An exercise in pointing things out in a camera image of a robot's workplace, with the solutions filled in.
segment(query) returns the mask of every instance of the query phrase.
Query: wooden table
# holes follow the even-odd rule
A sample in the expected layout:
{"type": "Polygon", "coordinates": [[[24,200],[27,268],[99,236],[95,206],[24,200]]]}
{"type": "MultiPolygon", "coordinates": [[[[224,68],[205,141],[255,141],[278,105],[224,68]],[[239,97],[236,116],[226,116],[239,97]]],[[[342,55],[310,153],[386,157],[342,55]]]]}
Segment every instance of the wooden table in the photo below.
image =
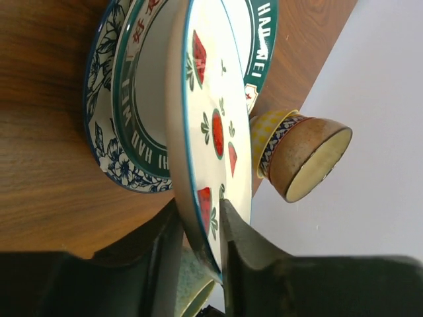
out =
{"type": "MultiPolygon", "coordinates": [[[[301,107],[356,1],[280,1],[273,62],[253,114],[301,107]]],[[[0,4],[2,251],[70,250],[90,257],[152,218],[173,196],[120,188],[101,172],[87,145],[85,62],[107,3],[0,4]]]]}

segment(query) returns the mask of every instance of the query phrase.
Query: wooden bowl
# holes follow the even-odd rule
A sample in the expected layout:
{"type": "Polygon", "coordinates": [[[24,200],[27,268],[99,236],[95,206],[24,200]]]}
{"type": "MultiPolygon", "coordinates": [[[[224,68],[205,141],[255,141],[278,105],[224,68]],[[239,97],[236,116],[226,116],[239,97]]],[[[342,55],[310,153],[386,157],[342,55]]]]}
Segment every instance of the wooden bowl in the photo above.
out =
{"type": "Polygon", "coordinates": [[[288,203],[305,197],[326,178],[352,138],[351,128],[339,122],[296,118],[299,121],[291,125],[274,147],[268,158],[268,169],[264,171],[288,203]]]}

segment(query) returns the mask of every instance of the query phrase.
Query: plate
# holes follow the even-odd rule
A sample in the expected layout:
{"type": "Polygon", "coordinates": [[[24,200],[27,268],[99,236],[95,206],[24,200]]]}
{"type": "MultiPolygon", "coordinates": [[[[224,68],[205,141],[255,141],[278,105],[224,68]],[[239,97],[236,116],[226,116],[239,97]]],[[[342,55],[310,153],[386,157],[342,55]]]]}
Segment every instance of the plate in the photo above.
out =
{"type": "Polygon", "coordinates": [[[165,63],[178,1],[134,1],[112,70],[116,132],[137,168],[169,178],[165,137],[165,63]]]}
{"type": "Polygon", "coordinates": [[[180,0],[172,32],[166,133],[174,193],[193,251],[221,283],[219,199],[229,199],[250,221],[251,147],[243,72],[222,1],[180,0]]]}
{"type": "Polygon", "coordinates": [[[85,132],[97,164],[111,180],[135,192],[163,192],[172,188],[171,181],[145,173],[134,166],[116,136],[112,121],[112,65],[129,7],[129,0],[112,1],[104,13],[93,41],[83,92],[85,132]]]}
{"type": "Polygon", "coordinates": [[[278,3],[278,0],[223,0],[238,47],[249,113],[269,72],[278,30],[278,3]]]}

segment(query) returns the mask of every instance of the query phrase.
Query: floral pattern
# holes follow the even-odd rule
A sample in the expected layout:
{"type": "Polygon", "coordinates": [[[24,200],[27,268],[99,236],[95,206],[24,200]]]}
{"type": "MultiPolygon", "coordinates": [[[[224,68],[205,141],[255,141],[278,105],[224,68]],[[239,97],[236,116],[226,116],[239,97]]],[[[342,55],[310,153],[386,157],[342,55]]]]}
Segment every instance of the floral pattern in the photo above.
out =
{"type": "Polygon", "coordinates": [[[103,28],[106,28],[106,34],[99,39],[93,52],[87,87],[88,122],[93,117],[100,89],[105,88],[110,91],[111,88],[114,53],[127,13],[122,2],[122,0],[115,1],[110,16],[103,26],[103,28]]]}
{"type": "Polygon", "coordinates": [[[109,178],[136,192],[163,192],[172,188],[172,181],[145,174],[132,164],[116,136],[110,104],[99,103],[96,111],[99,97],[110,99],[114,54],[131,2],[114,0],[100,25],[85,79],[84,121],[96,161],[109,178]]]}
{"type": "Polygon", "coordinates": [[[102,170],[107,172],[117,183],[127,188],[148,188],[148,192],[163,192],[172,188],[170,180],[162,180],[145,174],[135,167],[116,136],[109,141],[107,149],[105,149],[103,132],[97,122],[95,123],[95,151],[102,170]]]}

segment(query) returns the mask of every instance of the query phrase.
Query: yellow gingham pattern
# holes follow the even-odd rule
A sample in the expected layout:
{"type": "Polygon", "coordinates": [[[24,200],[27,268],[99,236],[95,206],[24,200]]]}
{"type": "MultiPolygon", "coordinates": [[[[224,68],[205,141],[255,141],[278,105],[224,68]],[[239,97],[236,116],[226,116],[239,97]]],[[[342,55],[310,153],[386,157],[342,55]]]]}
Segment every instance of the yellow gingham pattern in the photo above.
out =
{"type": "Polygon", "coordinates": [[[255,118],[251,123],[252,169],[259,178],[264,177],[259,165],[267,143],[282,121],[298,113],[298,110],[273,110],[255,118]]]}

